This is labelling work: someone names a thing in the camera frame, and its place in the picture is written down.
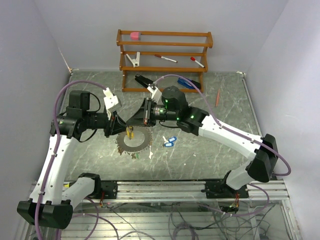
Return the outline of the yellow tag key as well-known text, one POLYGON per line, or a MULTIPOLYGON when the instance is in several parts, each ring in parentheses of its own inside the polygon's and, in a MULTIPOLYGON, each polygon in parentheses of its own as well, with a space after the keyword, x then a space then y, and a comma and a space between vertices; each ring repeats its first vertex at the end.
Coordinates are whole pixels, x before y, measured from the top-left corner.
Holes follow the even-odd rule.
POLYGON ((132 140, 134 137, 134 127, 133 126, 128 126, 126 128, 126 134, 129 140, 132 140))

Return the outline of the metal disc keyring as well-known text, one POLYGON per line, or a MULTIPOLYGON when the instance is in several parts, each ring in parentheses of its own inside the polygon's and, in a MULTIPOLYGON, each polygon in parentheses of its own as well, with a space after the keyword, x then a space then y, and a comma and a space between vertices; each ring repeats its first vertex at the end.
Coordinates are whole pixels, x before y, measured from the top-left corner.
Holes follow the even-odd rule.
POLYGON ((120 155, 125 153, 130 155, 132 159, 136 159, 137 155, 139 155, 141 152, 151 148, 153 144, 153 137, 149 128, 143 126, 133 126, 134 137, 131 140, 128 140, 132 141, 137 133, 141 133, 144 137, 143 141, 137 146, 130 146, 126 144, 125 139, 128 139, 127 132, 121 132, 117 135, 115 143, 120 155))

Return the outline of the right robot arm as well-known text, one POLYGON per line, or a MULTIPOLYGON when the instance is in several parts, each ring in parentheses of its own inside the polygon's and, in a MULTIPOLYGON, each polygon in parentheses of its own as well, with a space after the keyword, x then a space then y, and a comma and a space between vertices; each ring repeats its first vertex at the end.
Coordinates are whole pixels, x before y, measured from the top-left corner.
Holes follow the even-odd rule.
POLYGON ((244 132, 224 122, 218 122, 207 111, 190 106, 184 92, 175 86, 159 91, 150 87, 150 98, 145 98, 139 110, 126 122, 129 126, 153 127, 157 121, 175 121, 186 133, 215 140, 239 152, 247 162, 226 173, 220 186, 221 194, 233 197, 252 181, 270 181, 278 161, 277 142, 273 135, 264 137, 244 132))

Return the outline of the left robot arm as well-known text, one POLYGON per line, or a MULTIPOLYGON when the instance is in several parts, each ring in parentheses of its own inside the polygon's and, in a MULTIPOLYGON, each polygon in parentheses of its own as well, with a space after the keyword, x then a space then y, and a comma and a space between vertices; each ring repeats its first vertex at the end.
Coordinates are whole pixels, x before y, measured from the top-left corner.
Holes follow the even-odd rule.
POLYGON ((100 176, 94 173, 82 173, 63 192, 67 168, 82 133, 102 129, 108 138, 125 130, 123 120, 117 118, 117 109, 122 106, 120 100, 109 88, 103 93, 103 112, 89 110, 90 92, 73 90, 66 114, 55 118, 58 125, 51 126, 48 152, 37 184, 29 199, 17 206, 18 214, 29 224, 65 229, 84 198, 99 199, 105 193, 100 176))

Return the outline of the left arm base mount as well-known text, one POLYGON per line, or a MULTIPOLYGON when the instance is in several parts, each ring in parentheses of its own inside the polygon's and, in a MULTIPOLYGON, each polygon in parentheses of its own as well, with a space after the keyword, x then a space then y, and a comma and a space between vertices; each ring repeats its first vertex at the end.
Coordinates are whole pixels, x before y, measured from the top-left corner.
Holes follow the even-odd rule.
POLYGON ((94 197, 96 199, 113 200, 117 198, 118 182, 113 180, 102 180, 98 183, 94 197))

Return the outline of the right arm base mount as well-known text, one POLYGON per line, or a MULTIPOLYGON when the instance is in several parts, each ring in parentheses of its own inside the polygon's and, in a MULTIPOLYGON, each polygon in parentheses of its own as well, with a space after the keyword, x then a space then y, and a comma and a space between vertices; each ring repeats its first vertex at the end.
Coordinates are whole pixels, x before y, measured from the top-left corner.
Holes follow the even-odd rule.
POLYGON ((205 181, 204 189, 201 190, 205 193, 207 199, 235 199, 238 196, 240 199, 249 197, 246 185, 240 189, 234 190, 223 183, 221 179, 209 179, 205 181))

